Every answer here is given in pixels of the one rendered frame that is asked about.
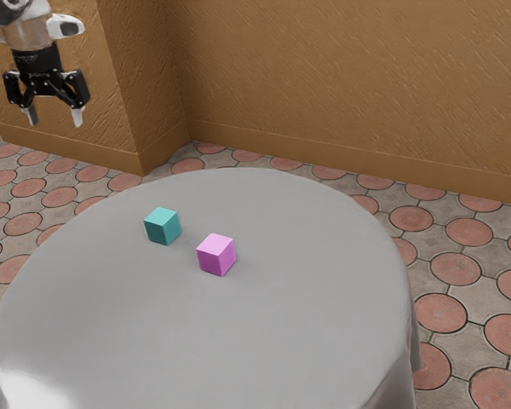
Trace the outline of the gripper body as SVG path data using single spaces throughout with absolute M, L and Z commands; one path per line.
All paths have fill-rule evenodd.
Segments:
M 66 94 L 60 52 L 56 43 L 38 50 L 12 50 L 20 80 L 36 96 Z

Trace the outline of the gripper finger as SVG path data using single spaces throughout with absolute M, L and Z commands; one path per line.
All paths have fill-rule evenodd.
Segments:
M 89 87 L 83 71 L 60 72 L 54 69 L 50 74 L 50 87 L 54 95 L 71 108 L 74 126 L 81 127 L 83 110 L 90 101 Z
M 34 105 L 36 86 L 29 83 L 22 91 L 20 84 L 23 84 L 23 81 L 20 79 L 20 73 L 15 70 L 6 71 L 3 74 L 3 84 L 9 103 L 20 108 L 27 116 L 30 126 L 36 126 L 39 123 Z

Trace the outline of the teal block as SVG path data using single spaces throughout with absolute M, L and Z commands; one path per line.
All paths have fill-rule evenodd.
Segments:
M 162 207 L 154 209 L 144 220 L 148 239 L 161 245 L 171 245 L 181 234 L 178 212 Z

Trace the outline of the pink block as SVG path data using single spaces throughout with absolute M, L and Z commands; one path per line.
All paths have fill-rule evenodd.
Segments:
M 210 233 L 196 253 L 200 269 L 217 276 L 224 276 L 237 260 L 234 240 L 217 233 Z

